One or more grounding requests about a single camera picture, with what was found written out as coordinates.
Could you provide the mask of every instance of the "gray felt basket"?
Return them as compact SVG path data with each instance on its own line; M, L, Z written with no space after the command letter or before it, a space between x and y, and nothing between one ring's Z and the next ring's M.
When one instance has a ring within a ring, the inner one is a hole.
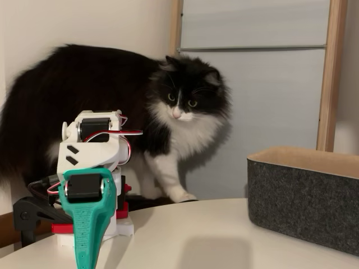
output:
M359 156L276 147L248 156L261 227L359 256Z

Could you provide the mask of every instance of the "screw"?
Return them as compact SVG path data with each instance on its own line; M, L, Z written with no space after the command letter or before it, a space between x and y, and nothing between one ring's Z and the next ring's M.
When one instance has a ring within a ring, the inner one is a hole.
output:
M27 212L23 212L20 215L22 220L28 220L29 219L29 214Z

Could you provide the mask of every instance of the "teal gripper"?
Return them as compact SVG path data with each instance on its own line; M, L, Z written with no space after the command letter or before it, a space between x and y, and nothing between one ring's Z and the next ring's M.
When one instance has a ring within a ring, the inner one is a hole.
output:
M65 197L65 182L74 174L101 174L104 192L98 202L69 203ZM72 217L77 269L95 269L104 233L116 209L116 185L106 168L69 170L59 187L62 208Z

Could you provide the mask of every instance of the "white table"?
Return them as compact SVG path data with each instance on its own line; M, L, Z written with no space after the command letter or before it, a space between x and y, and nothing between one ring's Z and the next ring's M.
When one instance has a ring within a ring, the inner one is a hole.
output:
M359 257L265 230L247 200L189 202L130 213L135 236L102 245L96 269L358 269ZM56 235L0 259L0 268L73 269Z

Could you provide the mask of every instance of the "white paw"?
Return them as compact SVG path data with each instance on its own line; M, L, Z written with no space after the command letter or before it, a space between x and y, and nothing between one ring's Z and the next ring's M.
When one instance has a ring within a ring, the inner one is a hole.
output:
M162 191L158 187L154 188L141 188L141 195L146 199L155 200L162 196Z
M168 195L175 203L181 203L188 200L197 200L193 194L186 192L183 188L173 188L168 193Z

